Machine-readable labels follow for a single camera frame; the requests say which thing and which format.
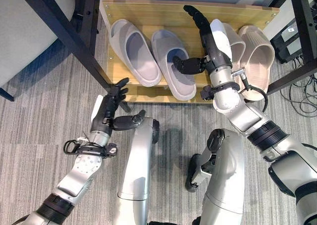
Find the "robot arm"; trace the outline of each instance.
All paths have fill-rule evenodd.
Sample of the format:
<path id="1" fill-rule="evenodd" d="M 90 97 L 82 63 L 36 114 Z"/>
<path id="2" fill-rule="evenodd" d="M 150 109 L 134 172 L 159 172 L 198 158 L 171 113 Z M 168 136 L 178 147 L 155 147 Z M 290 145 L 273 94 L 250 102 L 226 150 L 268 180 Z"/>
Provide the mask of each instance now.
<path id="1" fill-rule="evenodd" d="M 208 71 L 211 86 L 201 92 L 205 100 L 213 99 L 213 106 L 225 115 L 231 124 L 253 145 L 259 148 L 262 157 L 272 162 L 268 172 L 280 190 L 296 197 L 298 224 L 317 221 L 317 158 L 293 136 L 284 133 L 262 111 L 246 104 L 238 93 L 239 86 L 233 76 L 240 75 L 246 89 L 244 70 L 232 72 L 230 58 L 217 48 L 207 19 L 194 7 L 184 6 L 200 30 L 200 36 L 207 56 L 192 68 L 197 73 Z M 190 61 L 175 59 L 174 64 L 186 73 Z"/>
<path id="2" fill-rule="evenodd" d="M 64 152 L 77 155 L 74 167 L 39 209 L 27 217 L 24 225 L 62 224 L 74 206 L 83 198 L 97 172 L 101 170 L 103 159 L 116 155 L 116 145 L 108 143 L 112 130 L 128 130 L 141 124 L 145 111 L 135 116 L 114 118 L 120 101 L 125 99 L 125 93 L 128 91 L 126 88 L 121 88 L 128 81 L 129 79 L 125 78 L 113 85 L 106 96 L 101 96 L 102 100 L 99 104 L 97 99 L 90 133 L 87 137 L 65 143 Z"/>

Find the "grey chair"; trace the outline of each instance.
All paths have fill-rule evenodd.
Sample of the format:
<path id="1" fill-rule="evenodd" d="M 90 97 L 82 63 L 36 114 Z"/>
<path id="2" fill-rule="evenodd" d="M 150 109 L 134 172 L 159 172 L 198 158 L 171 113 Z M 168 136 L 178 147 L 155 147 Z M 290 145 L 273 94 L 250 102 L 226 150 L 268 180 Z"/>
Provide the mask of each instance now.
<path id="1" fill-rule="evenodd" d="M 75 0 L 55 0 L 71 19 Z M 47 49 L 57 36 L 25 0 L 0 0 L 0 87 Z M 14 97 L 0 88 L 0 96 Z"/>

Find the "white slide sandal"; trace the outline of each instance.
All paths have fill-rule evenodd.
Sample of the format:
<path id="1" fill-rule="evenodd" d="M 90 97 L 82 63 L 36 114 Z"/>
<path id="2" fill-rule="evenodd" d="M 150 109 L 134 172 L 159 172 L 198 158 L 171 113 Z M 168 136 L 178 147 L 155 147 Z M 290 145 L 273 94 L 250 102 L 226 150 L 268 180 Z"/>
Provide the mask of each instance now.
<path id="1" fill-rule="evenodd" d="M 161 72 L 142 33 L 132 23 L 119 19 L 111 26 L 109 41 L 114 52 L 145 87 L 158 84 Z"/>
<path id="2" fill-rule="evenodd" d="M 274 61 L 275 51 L 262 30 L 248 25 L 239 30 L 239 36 L 246 44 L 241 58 L 241 67 L 245 67 L 246 76 L 250 85 L 267 92 L 270 68 Z M 263 95 L 255 90 L 242 93 L 245 99 L 258 101 Z"/>
<path id="3" fill-rule="evenodd" d="M 246 43 L 240 38 L 240 36 L 233 30 L 230 24 L 223 23 L 226 30 L 227 38 L 229 39 L 231 51 L 232 51 L 232 71 L 240 69 L 240 60 L 246 49 Z M 239 84 L 242 89 L 243 84 L 240 76 L 234 78 L 235 82 Z"/>
<path id="4" fill-rule="evenodd" d="M 196 94 L 196 84 L 193 75 L 180 73 L 173 65 L 173 57 L 188 59 L 188 54 L 178 37 L 167 30 L 158 30 L 151 38 L 152 49 L 158 66 L 173 96 L 181 101 L 190 100 Z"/>

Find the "grey carpet floor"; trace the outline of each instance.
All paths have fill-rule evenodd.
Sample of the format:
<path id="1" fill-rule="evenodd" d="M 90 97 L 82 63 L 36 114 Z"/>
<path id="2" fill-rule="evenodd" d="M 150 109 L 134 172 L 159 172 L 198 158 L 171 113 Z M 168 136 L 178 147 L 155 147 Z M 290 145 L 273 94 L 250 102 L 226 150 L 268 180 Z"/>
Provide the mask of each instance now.
<path id="1" fill-rule="evenodd" d="M 99 30 L 96 58 L 106 67 L 107 32 L 102 22 Z M 275 62 L 271 78 L 290 70 L 290 65 Z M 58 40 L 4 88 L 16 98 L 15 102 L 0 99 L 0 224 L 8 225 L 38 208 L 72 168 L 75 158 L 63 154 L 62 146 L 88 132 L 95 98 L 105 91 Z M 189 158 L 202 152 L 213 129 L 233 127 L 211 105 L 130 105 L 132 113 L 145 109 L 148 116 L 160 121 L 159 142 L 153 148 L 149 221 L 191 224 L 202 211 L 208 183 L 195 194 L 185 190 Z M 124 114 L 119 109 L 116 115 Z M 285 132 L 317 145 L 316 118 L 296 114 L 279 92 L 269 96 L 267 114 Z M 117 157 L 105 161 L 104 170 L 66 225 L 111 223 L 128 133 L 114 132 L 111 142 L 119 147 Z M 278 190 L 267 173 L 269 164 L 245 139 L 244 154 L 242 224 L 295 225 L 295 199 Z"/>

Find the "wooden shelf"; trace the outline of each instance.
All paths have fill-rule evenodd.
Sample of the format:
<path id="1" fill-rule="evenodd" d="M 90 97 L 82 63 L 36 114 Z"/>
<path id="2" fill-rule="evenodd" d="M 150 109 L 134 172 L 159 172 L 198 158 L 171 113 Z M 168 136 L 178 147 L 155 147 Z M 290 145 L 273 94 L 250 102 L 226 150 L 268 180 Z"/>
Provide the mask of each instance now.
<path id="1" fill-rule="evenodd" d="M 112 23 L 121 18 L 135 24 L 145 36 L 150 48 L 152 34 L 157 30 L 166 29 L 179 37 L 189 57 L 202 57 L 205 53 L 199 30 L 192 18 L 183 10 L 185 4 L 195 6 L 209 20 L 218 18 L 222 22 L 229 23 L 234 30 L 244 25 L 256 25 L 263 29 L 265 23 L 271 21 L 278 13 L 278 8 L 271 7 L 157 0 L 103 0 L 104 8 L 101 13 L 108 29 Z M 112 82 L 118 82 L 125 77 L 130 78 L 127 101 L 186 103 L 176 100 L 166 89 L 167 82 L 164 77 L 155 87 L 141 86 L 111 46 L 108 47 L 106 73 Z M 211 84 L 207 73 L 195 75 L 195 82 L 197 94 L 188 103 L 210 103 L 203 101 L 199 94 L 202 87 Z"/>
<path id="2" fill-rule="evenodd" d="M 204 101 L 200 96 L 202 88 L 197 88 L 194 98 L 188 101 L 179 101 L 175 99 L 171 91 L 164 87 L 144 87 L 137 85 L 128 85 L 129 92 L 126 94 L 127 102 L 139 103 L 197 103 L 197 104 L 210 104 L 212 101 Z"/>

